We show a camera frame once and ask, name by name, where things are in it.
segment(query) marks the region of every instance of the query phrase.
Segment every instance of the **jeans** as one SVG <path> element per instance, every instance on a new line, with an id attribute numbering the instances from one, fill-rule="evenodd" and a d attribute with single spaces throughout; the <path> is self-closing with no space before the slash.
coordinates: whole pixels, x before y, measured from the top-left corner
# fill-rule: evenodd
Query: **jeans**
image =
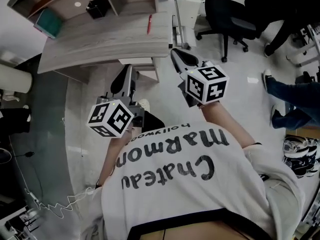
<path id="1" fill-rule="evenodd" d="M 282 116 L 279 111 L 274 113 L 271 120 L 275 129 L 295 130 L 311 122 L 320 126 L 319 82 L 289 85 L 268 77 L 266 87 L 269 94 L 296 107 L 285 116 Z"/>

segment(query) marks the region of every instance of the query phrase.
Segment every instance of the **white floor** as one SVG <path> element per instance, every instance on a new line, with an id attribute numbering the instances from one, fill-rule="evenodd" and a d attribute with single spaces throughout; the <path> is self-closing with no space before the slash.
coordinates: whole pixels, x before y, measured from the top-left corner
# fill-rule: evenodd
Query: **white floor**
<path id="1" fill-rule="evenodd" d="M 270 127 L 270 112 L 275 103 L 279 103 L 284 112 L 284 103 L 265 92 L 261 73 L 265 69 L 271 69 L 277 80 L 293 84 L 301 70 L 308 70 L 313 74 L 318 70 L 317 63 L 298 69 L 286 60 L 285 54 L 296 49 L 290 39 L 271 57 L 264 56 L 264 43 L 274 38 L 281 24 L 281 22 L 270 24 L 260 39 L 245 40 L 249 45 L 247 53 L 243 52 L 240 44 L 233 45 L 233 40 L 230 38 L 227 63 L 221 63 L 222 40 L 216 34 L 203 36 L 202 40 L 196 42 L 197 47 L 192 48 L 192 51 L 221 65 L 226 71 L 230 83 L 222 104 L 257 142 L 261 142 L 270 150 L 271 159 L 277 160 L 283 158 L 282 143 L 285 129 Z M 109 141 L 101 138 L 85 124 L 96 98 L 106 92 L 120 69 L 119 63 L 105 64 L 92 71 L 88 85 L 69 81 L 65 111 L 66 149 L 71 182 L 76 193 L 86 186 L 95 185 L 99 177 Z M 189 108 L 183 99 L 177 87 L 182 80 L 169 56 L 160 59 L 158 74 L 160 83 L 143 76 L 137 81 L 135 100 L 148 99 L 151 113 L 161 119 L 166 126 L 204 120 L 201 112 L 196 107 Z M 318 182 L 317 176 L 301 180 L 307 196 L 304 209 L 309 206 Z M 79 208 L 83 211 L 86 205 Z"/>

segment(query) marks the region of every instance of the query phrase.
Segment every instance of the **wall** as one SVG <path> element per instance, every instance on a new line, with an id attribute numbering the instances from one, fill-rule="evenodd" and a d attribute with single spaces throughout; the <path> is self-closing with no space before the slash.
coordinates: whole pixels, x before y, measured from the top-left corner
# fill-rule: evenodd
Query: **wall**
<path id="1" fill-rule="evenodd" d="M 47 37 L 0 0 L 0 61 L 17 65 L 42 53 Z"/>

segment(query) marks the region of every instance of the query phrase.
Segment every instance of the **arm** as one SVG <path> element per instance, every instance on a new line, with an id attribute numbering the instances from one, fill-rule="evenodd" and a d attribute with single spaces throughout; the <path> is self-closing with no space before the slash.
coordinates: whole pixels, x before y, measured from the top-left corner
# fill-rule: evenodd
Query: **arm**
<path id="1" fill-rule="evenodd" d="M 105 183 L 106 179 L 109 177 L 115 166 L 120 151 L 131 140 L 131 138 L 132 131 L 130 130 L 125 131 L 124 135 L 121 138 L 111 139 L 97 183 L 98 186 L 102 186 Z"/>
<path id="2" fill-rule="evenodd" d="M 207 122 L 216 124 L 229 131 L 242 148 L 255 144 L 251 135 L 228 113 L 220 102 L 213 102 L 202 109 Z"/>

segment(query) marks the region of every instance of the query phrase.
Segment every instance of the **metal chair leg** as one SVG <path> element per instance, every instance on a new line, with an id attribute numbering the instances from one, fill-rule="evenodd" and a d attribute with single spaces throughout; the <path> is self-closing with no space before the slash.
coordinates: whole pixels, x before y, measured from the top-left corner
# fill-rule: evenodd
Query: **metal chair leg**
<path id="1" fill-rule="evenodd" d="M 244 46 L 244 47 L 243 47 L 243 51 L 244 51 L 245 53 L 249 52 L 248 45 L 247 45 L 243 40 L 239 41 L 239 43 Z"/>
<path id="2" fill-rule="evenodd" d="M 203 31 L 203 32 L 199 32 L 195 38 L 197 40 L 201 40 L 202 39 L 202 35 L 211 35 L 211 34 L 215 34 L 214 31 L 211 29 L 211 30 L 207 30 L 207 31 Z"/>
<path id="3" fill-rule="evenodd" d="M 223 35 L 223 46 L 224 46 L 224 56 L 221 58 L 221 61 L 223 63 L 226 63 L 228 61 L 227 56 L 228 56 L 228 35 L 224 34 Z"/>

